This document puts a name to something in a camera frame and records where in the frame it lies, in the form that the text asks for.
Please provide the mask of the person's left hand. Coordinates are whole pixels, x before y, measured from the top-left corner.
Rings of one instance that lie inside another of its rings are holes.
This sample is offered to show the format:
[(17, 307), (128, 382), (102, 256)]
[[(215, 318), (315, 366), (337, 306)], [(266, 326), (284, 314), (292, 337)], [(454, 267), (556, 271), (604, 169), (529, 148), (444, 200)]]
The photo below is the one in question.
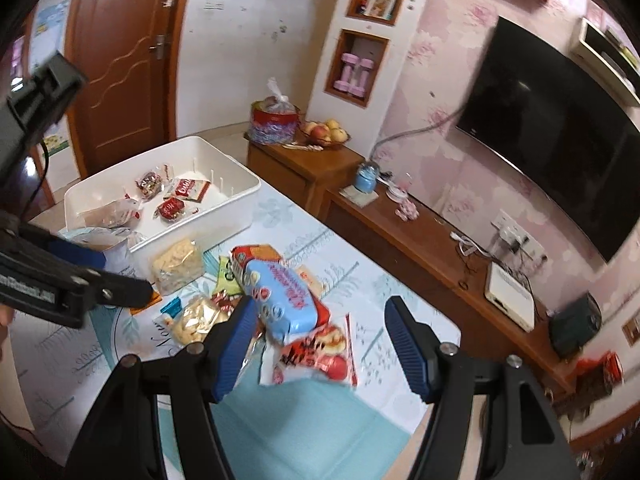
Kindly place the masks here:
[(9, 327), (14, 321), (15, 311), (13, 308), (2, 304), (0, 306), (0, 354), (6, 338), (9, 335)]

